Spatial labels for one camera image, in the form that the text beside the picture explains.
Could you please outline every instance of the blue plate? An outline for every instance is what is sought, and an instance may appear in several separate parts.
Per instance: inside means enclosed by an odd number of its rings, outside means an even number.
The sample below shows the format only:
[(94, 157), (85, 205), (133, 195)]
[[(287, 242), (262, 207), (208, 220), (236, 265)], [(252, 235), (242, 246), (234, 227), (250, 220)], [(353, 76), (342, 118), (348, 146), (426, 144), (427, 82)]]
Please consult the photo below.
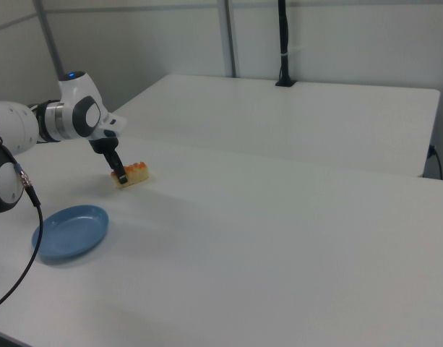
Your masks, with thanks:
[[(98, 206), (66, 208), (44, 221), (38, 254), (46, 258), (68, 258), (92, 249), (107, 233), (108, 215)], [(35, 247), (40, 228), (32, 236)]]

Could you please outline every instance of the black cable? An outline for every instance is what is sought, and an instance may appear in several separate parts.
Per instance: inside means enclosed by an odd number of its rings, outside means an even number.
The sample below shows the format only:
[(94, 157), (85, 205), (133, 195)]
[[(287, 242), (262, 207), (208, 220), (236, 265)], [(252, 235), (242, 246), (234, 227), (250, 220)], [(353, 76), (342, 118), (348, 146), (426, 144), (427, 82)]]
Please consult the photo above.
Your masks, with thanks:
[(25, 268), (24, 272), (21, 274), (17, 282), (12, 286), (11, 289), (0, 299), (0, 305), (11, 296), (12, 293), (16, 290), (16, 288), (19, 286), (19, 284), (23, 281), (24, 277), (27, 275), (28, 270), (30, 270), (33, 262), (35, 261), (36, 254), (38, 253), (38, 249), (40, 248), (41, 244), (41, 237), (43, 236), (43, 214), (41, 212), (40, 206), (36, 206), (36, 209), (38, 211), (38, 217), (40, 219), (40, 232), (38, 233), (38, 240), (36, 241), (35, 250), (33, 251), (32, 257), (30, 258), (30, 261), (27, 264), (27, 267)]
[(436, 149), (434, 150), (434, 154), (436, 156), (436, 160), (438, 161), (438, 167), (439, 167), (439, 179), (443, 180), (443, 169), (441, 167), (441, 161), (439, 159), (439, 155), (438, 152), (436, 151)]
[(3, 139), (0, 135), (0, 148), (6, 153), (10, 161), (14, 164), (14, 169), (17, 171), (17, 173), (20, 175), (20, 179), (22, 181), (22, 185), (24, 186), (25, 191), (27, 192), (30, 200), (33, 203), (33, 206), (38, 211), (38, 218), (40, 220), (40, 230), (38, 232), (38, 240), (35, 245), (35, 249), (33, 250), (32, 257), (30, 258), (30, 261), (28, 262), (27, 266), (25, 267), (24, 272), (21, 274), (17, 282), (12, 286), (11, 289), (0, 299), (0, 305), (11, 296), (12, 293), (16, 290), (16, 288), (19, 286), (19, 284), (23, 281), (24, 277), (27, 275), (28, 270), (32, 267), (33, 262), (35, 261), (36, 254), (38, 253), (38, 249), (40, 248), (41, 244), (41, 237), (43, 236), (43, 214), (41, 212), (40, 207), (40, 200), (38, 200), (38, 197), (36, 196), (35, 190), (33, 189), (32, 184), (30, 183), (30, 180), (27, 176), (27, 174), (22, 170), (20, 167), (20, 164), (15, 160), (12, 153), (3, 145)]
[(441, 161), (439, 159), (439, 155), (438, 152), (436, 151), (436, 146), (430, 145), (429, 146), (429, 151), (426, 155), (426, 158), (429, 159), (431, 158), (433, 155), (436, 156), (436, 161), (438, 162), (438, 167), (439, 167), (439, 179), (443, 180), (443, 168), (441, 166)]

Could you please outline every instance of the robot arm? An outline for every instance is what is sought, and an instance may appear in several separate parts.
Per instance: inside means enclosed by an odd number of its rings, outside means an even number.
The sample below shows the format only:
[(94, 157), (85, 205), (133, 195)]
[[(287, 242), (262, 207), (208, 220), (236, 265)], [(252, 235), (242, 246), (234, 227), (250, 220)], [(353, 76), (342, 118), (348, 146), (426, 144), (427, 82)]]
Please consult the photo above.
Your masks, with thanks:
[(118, 137), (126, 119), (106, 110), (93, 80), (71, 72), (59, 80), (62, 98), (37, 107), (40, 136), (46, 142), (84, 137), (90, 141)]
[[(42, 142), (85, 138), (96, 153), (103, 154), (121, 184), (127, 182), (115, 149), (126, 119), (107, 111), (91, 77), (70, 72), (59, 80), (61, 100), (47, 101), (32, 109), (0, 101), (0, 136), (14, 155)], [(23, 186), (14, 165), (0, 148), (0, 212), (13, 208)]]

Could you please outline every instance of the orange toy piece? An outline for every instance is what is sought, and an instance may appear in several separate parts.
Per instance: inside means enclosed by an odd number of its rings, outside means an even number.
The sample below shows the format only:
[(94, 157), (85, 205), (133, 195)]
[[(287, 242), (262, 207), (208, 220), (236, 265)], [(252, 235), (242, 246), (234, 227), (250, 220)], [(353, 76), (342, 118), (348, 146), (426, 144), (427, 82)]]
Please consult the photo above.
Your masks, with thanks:
[(117, 188), (131, 186), (132, 184), (140, 183), (149, 178), (149, 170), (143, 161), (141, 163), (134, 163), (130, 166), (124, 166), (124, 169), (126, 177), (128, 178), (128, 182), (125, 184), (120, 184), (115, 172), (112, 171), (111, 173), (111, 177)]

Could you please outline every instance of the white tabletop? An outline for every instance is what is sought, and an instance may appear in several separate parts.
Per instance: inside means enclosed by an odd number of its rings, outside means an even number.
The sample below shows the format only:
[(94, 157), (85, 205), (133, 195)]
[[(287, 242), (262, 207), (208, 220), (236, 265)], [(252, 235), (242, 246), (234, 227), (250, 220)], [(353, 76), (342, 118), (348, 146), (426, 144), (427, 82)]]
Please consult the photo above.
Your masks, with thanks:
[[(20, 156), (45, 216), (95, 204), (107, 237), (37, 261), (0, 331), (52, 346), (443, 346), (443, 181), (121, 138), (119, 191), (82, 140)], [(30, 256), (0, 214), (0, 296)]]
[(408, 176), (423, 173), (436, 90), (170, 75), (129, 101), (129, 134)]

